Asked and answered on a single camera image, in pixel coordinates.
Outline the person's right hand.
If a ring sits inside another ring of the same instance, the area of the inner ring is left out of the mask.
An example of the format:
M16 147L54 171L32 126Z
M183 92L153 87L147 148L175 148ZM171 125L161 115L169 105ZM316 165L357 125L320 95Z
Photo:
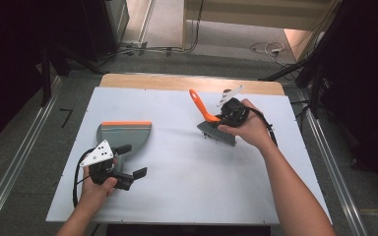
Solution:
M264 121L252 111L249 112L248 118L240 127L219 125L218 129L225 133L239 136L246 143L257 148L263 155L277 148Z

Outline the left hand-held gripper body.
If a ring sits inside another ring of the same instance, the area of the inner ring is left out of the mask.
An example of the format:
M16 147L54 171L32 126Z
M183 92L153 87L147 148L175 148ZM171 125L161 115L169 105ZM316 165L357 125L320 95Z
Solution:
M102 184L108 177L113 177L117 180L116 189L129 191L134 178L133 175L115 170L115 149L116 147L109 145L108 140L103 140L90 153L85 155L85 158L80 161L80 166L89 168L90 177L95 184Z

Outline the wooden table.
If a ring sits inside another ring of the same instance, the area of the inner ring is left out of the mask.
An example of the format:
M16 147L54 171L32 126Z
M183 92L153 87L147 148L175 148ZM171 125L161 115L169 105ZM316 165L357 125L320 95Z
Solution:
M242 93L284 95L283 86L278 82L220 79L213 77L191 77L151 74L106 74L100 84L103 88L160 89L221 92L244 86Z

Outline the black metal stand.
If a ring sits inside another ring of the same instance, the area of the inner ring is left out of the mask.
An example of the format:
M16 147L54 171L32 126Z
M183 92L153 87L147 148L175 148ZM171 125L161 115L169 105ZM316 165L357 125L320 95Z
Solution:
M332 6L331 17L326 16L323 21L317 25L317 27L320 27L324 23L329 24L325 33L314 40L313 49L307 54L307 56L295 64L287 66L281 71L262 79L263 82L274 82L289 73L299 71L294 83L299 89L310 87L309 101L303 110L309 110L315 119L319 118L318 96L325 70L325 63L323 62L323 59L328 53L328 45L330 41L347 14L348 0L336 1L338 4L336 6Z
M107 71L97 68L89 61L68 49L61 44L50 44L40 46L40 61L41 61L41 77L42 77L42 101L41 107L44 107L52 96L50 66L53 66L58 75L68 76L70 73L70 67L66 61L69 57L78 62L86 69L92 72L104 75Z

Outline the beige wooden furniture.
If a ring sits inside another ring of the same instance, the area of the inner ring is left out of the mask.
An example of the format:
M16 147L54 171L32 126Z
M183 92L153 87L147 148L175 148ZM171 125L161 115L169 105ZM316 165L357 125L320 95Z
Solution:
M181 47L188 42L186 21L284 29L296 60L312 51L311 44L331 25L343 0L184 0Z

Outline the grey cabinet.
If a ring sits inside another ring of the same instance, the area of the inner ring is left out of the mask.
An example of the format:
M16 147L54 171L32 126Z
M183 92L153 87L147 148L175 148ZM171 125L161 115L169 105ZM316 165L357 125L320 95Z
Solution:
M105 0L105 6L115 43L119 45L130 19L127 1Z

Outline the metal floor rail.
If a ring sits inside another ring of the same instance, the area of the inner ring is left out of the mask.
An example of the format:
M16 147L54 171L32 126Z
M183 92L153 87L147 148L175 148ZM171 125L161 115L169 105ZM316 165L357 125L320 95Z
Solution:
M18 176L20 175L26 161L29 158L32 147L35 144L35 141L39 136L42 127L44 126L47 117L49 116L54 106L62 85L62 78L60 76L56 76L50 87L53 91L53 94L50 96L47 103L39 108L27 134L25 135L22 143L17 149L17 152L11 160L9 167L4 172L4 175L0 181L0 211L7 201L10 192L18 179Z
M338 200L340 202L342 212L346 217L346 221L353 236L369 236L363 220L354 203L351 193L347 187L347 183L343 174L336 163L336 159L332 153L331 147L326 139L324 131L320 125L320 121L313 117L309 108L305 110L306 119L312 130L314 139L322 154L325 166L332 180Z

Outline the grey dustpan with orange lip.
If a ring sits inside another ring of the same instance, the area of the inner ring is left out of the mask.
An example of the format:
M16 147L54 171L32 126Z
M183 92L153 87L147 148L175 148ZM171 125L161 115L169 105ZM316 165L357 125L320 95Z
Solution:
M127 156L139 151L147 142L152 129L149 121L105 121L96 131L98 143L107 140L112 148L130 145L132 148L125 154L116 155L115 171L122 173Z

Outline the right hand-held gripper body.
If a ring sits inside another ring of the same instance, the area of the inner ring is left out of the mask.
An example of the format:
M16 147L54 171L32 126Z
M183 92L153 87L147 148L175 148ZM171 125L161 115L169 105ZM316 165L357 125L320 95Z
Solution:
M247 119L249 108L241 103L235 96L244 89L244 85L235 89L225 89L217 107L220 108L220 114L224 117L223 125L229 127L240 127Z

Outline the orange and grey hand brush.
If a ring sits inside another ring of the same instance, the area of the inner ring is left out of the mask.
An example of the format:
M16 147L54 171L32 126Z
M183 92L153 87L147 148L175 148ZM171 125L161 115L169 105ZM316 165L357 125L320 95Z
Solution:
M203 133L204 137L234 147L236 144L235 136L218 129L218 125L215 123L215 115L208 112L198 93L190 89L189 94L204 118L204 121L197 125L197 128Z

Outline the person's left hand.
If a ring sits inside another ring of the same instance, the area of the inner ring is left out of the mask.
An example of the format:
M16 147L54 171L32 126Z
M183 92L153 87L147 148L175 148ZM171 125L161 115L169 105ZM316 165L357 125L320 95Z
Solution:
M117 180L108 177L102 184L95 184L90 177L89 168L84 168L86 179L83 181L82 194L77 208L95 214L99 211L106 198L114 191Z

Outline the white table board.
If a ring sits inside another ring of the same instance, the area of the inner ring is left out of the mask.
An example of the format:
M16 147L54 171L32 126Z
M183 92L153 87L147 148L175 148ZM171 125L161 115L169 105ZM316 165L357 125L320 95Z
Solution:
M73 210L79 157L97 144L105 121L149 121L147 142L126 156L124 170L147 168L127 191L115 191L95 219L114 223L278 223L263 157L243 140L234 147L206 138L203 117L187 91L96 88L66 162L47 219Z

